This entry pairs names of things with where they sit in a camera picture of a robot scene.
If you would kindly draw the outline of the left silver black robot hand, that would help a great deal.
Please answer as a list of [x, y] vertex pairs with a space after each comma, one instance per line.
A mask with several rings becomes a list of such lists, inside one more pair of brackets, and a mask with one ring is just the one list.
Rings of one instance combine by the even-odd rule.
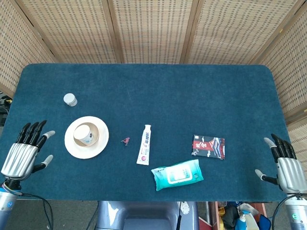
[[9, 180], [23, 181], [31, 174], [40, 171], [52, 162], [53, 155], [48, 155], [40, 164], [35, 164], [36, 157], [45, 142], [55, 134], [54, 130], [41, 134], [46, 120], [27, 123], [21, 129], [16, 141], [4, 161], [1, 174]]

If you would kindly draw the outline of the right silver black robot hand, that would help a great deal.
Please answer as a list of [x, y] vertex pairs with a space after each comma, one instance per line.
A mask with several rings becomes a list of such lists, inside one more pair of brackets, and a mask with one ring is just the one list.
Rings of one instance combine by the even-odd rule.
[[277, 177], [269, 177], [259, 169], [255, 170], [256, 175], [262, 181], [279, 186], [286, 194], [305, 194], [307, 192], [307, 180], [293, 146], [275, 134], [271, 134], [271, 137], [271, 139], [264, 138], [264, 141], [271, 150], [277, 168]]

